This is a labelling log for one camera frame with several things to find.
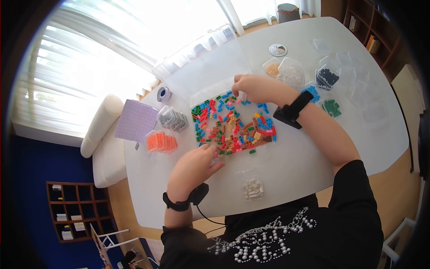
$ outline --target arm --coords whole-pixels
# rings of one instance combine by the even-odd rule
[[[173,203],[186,201],[191,191],[224,167],[223,162],[211,165],[217,147],[207,144],[182,156],[173,168],[167,183],[167,196]],[[167,209],[164,214],[166,228],[193,227],[191,206],[184,212]]]
[[[300,95],[285,83],[259,75],[236,75],[231,88],[237,97],[245,92],[250,102],[272,102],[279,107],[291,105]],[[309,102],[299,113],[297,122],[318,149],[330,161],[336,174],[345,164],[359,160],[360,155],[345,130],[327,113]]]

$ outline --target basket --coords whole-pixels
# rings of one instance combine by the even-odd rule
[[[290,22],[300,19],[298,7],[293,4],[278,5],[279,23]]]

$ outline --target hand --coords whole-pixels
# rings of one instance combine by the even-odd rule
[[[252,103],[271,102],[280,107],[290,105],[299,96],[293,88],[275,78],[253,74],[234,76],[231,91],[235,97],[239,96],[239,91],[246,93]]]
[[[188,199],[191,191],[224,167],[223,162],[211,165],[217,146],[204,144],[182,156],[173,168],[167,184],[167,195],[173,203]]]

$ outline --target purple paper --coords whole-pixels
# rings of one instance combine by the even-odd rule
[[[126,100],[115,137],[144,142],[144,136],[154,129],[158,110],[134,100]]]

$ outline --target wooden floor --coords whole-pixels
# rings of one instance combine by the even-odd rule
[[[268,23],[245,29],[250,33],[269,26]],[[378,204],[378,213],[381,217],[384,237],[387,238],[403,221],[409,217],[414,220],[418,207],[421,179],[418,173],[410,173],[411,159],[409,149],[386,171],[369,177],[370,186]],[[111,206],[119,230],[130,229],[124,238],[125,241],[134,237],[144,237],[160,240],[161,229],[141,227],[137,223],[134,213],[127,179],[108,188]],[[332,187],[318,192],[318,203],[320,207],[329,204]],[[212,218],[216,222],[224,222],[224,217]],[[202,219],[193,223],[194,228],[206,233],[210,230],[222,227],[208,220]],[[217,236],[224,233],[225,228],[213,231],[207,236]],[[123,252],[128,251],[130,246],[122,246]]]

